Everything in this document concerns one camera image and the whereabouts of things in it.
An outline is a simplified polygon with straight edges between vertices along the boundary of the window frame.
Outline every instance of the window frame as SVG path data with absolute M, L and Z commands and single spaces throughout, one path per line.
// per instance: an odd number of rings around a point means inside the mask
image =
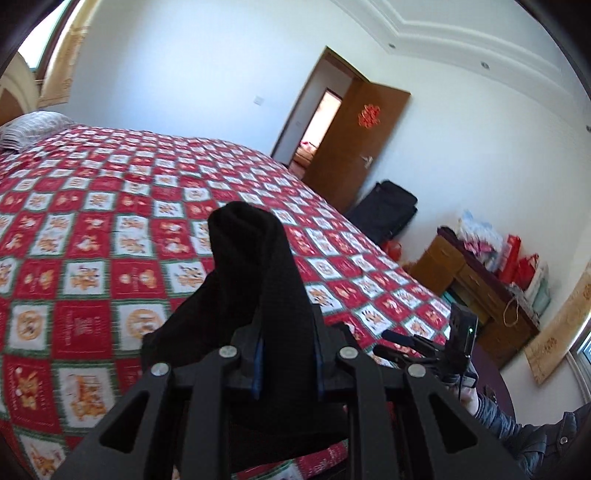
M 586 388 L 582 388 L 585 402 L 591 401 L 591 312 L 587 314 L 586 324 L 579 334 L 577 341 L 570 349 L 574 365 L 577 367 L 576 375 L 581 376 Z
M 45 75 L 47 74 L 47 68 L 49 67 L 49 62 L 51 60 L 51 56 L 57 47 L 57 43 L 63 33 L 68 20 L 76 10 L 76 7 L 80 3 L 81 0 L 71 0 L 69 5 L 66 7 L 64 12 L 62 13 L 60 19 L 57 21 L 56 27 L 53 29 L 49 40 L 47 41 L 47 45 L 43 50 L 43 54 L 41 55 L 41 60 L 39 61 L 39 66 L 35 70 L 35 79 L 37 80 L 38 85 L 43 84 L 43 80 L 45 80 Z

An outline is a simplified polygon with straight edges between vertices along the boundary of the quilt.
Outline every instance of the quilt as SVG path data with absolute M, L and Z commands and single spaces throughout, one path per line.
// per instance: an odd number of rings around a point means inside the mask
M 277 216 L 310 300 L 370 354 L 385 329 L 445 341 L 448 306 L 266 155 L 76 125 L 0 155 L 0 433 L 33 476 L 141 375 L 143 335 L 214 268 L 207 218 L 233 200 Z M 345 457 L 343 442 L 235 478 L 303 480 Z

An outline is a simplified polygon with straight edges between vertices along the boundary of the door frame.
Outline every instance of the door frame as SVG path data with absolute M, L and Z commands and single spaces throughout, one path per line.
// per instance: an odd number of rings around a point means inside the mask
M 353 67 L 348 61 L 346 61 L 343 57 L 341 57 L 337 52 L 335 52 L 334 50 L 332 50 L 329 47 L 325 47 L 324 51 L 322 52 L 322 55 L 320 55 L 320 57 L 318 58 L 318 61 L 314 65 L 314 68 L 310 72 L 310 75 L 308 75 L 308 79 L 306 80 L 306 83 L 304 84 L 304 86 L 300 90 L 300 94 L 298 95 L 298 98 L 295 101 L 294 106 L 291 108 L 289 116 L 285 120 L 285 124 L 283 125 L 283 128 L 281 129 L 281 133 L 279 134 L 279 137 L 277 138 L 277 141 L 275 142 L 275 146 L 273 147 L 273 150 L 271 151 L 270 156 L 272 158 L 275 157 L 275 153 L 277 152 L 277 148 L 281 144 L 281 141 L 283 140 L 285 132 L 286 132 L 288 126 L 290 125 L 291 120 L 293 119 L 293 116 L 294 116 L 297 108 L 300 106 L 300 102 L 302 100 L 302 97 L 303 97 L 304 93 L 306 92 L 306 89 L 310 85 L 310 82 L 312 81 L 312 78 L 314 77 L 314 74 L 316 73 L 316 70 L 318 69 L 320 62 L 323 60 L 330 63 L 332 66 L 338 68 L 341 72 L 344 72 L 344 73 L 350 75 L 351 77 L 353 77 L 353 79 L 357 78 L 363 82 L 369 81 L 366 76 L 364 76 L 359 70 L 357 70 L 355 67 Z

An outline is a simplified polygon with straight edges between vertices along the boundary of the red paper decoration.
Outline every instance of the red paper decoration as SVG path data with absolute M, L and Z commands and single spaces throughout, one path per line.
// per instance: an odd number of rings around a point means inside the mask
M 380 108 L 375 105 L 365 105 L 363 111 L 359 114 L 359 126 L 370 129 L 379 124 Z

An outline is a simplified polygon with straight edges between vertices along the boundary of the hand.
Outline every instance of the hand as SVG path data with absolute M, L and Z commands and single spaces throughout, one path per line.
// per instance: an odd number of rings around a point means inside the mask
M 457 398 L 457 386 L 447 388 Z M 462 387 L 462 394 L 460 395 L 460 403 L 470 413 L 475 416 L 478 413 L 480 400 L 478 400 L 478 392 L 475 388 Z

